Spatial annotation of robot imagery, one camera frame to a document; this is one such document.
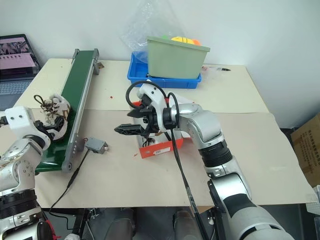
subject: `laptop screen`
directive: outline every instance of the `laptop screen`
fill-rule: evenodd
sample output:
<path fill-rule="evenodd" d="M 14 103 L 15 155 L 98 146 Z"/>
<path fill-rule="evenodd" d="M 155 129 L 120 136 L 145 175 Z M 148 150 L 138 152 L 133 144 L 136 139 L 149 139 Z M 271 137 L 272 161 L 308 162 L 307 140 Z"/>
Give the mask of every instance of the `laptop screen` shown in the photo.
<path fill-rule="evenodd" d="M 0 79 L 34 77 L 40 65 L 24 34 L 0 36 Z"/>

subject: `laptop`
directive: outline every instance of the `laptop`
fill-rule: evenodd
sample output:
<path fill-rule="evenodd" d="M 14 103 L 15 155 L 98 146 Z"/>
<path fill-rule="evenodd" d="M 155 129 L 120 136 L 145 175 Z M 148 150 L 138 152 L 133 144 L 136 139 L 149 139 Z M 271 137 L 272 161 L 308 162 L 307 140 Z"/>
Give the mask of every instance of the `laptop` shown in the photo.
<path fill-rule="evenodd" d="M 40 69 L 26 35 L 0 36 L 0 111 L 15 105 Z"/>

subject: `table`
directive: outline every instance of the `table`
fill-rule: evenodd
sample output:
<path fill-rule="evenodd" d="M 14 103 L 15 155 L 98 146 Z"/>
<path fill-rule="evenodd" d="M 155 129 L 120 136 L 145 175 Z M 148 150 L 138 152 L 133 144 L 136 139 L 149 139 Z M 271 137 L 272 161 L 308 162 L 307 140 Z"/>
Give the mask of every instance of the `table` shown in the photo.
<path fill-rule="evenodd" d="M 70 59 L 50 59 L 16 105 L 33 108 L 35 118 L 42 119 L 33 94 L 47 98 L 53 91 L 59 93 L 70 63 Z M 102 63 L 105 68 L 100 70 L 99 76 L 92 77 L 80 136 L 105 140 L 109 150 L 103 155 L 92 152 L 88 155 L 73 185 L 56 207 L 188 206 L 189 200 L 173 153 L 141 159 L 136 137 L 114 132 L 114 127 L 119 124 L 132 122 L 126 116 L 129 107 L 125 101 L 125 91 L 130 85 L 126 79 L 129 62 Z M 197 89 L 165 91 L 172 90 L 217 113 L 226 142 L 237 157 L 256 204 L 314 202 L 316 196 L 300 170 L 294 151 L 269 113 L 246 68 L 226 67 L 231 71 L 213 82 L 201 83 Z M 2 127 L 0 133 L 5 136 L 5 141 L 0 144 L 0 152 L 3 152 L 15 137 L 8 127 Z M 190 140 L 186 140 L 179 153 L 196 204 L 212 206 L 208 177 L 198 151 Z M 78 156 L 76 166 L 83 154 Z M 57 200 L 71 174 L 42 172 L 36 177 L 35 191 L 43 208 L 49 208 Z"/>

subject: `green plastic bin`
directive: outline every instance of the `green plastic bin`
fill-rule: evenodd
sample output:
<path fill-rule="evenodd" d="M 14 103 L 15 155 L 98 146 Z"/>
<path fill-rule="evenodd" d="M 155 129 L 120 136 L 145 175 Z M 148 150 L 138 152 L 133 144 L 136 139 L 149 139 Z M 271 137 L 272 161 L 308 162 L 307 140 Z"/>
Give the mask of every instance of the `green plastic bin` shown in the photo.
<path fill-rule="evenodd" d="M 147 37 L 148 73 L 153 77 L 196 79 L 210 48 L 189 43 Z"/>

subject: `green conveyor belt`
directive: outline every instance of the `green conveyor belt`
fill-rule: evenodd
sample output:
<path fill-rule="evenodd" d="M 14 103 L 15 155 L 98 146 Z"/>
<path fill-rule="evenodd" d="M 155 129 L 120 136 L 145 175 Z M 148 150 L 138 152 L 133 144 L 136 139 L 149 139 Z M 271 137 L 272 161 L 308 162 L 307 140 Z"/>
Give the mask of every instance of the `green conveyor belt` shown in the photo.
<path fill-rule="evenodd" d="M 61 141 L 51 142 L 50 147 L 43 153 L 41 163 L 35 170 L 37 173 L 61 170 L 93 56 L 93 50 L 79 51 L 74 59 L 71 71 L 61 93 L 71 106 L 67 131 Z"/>

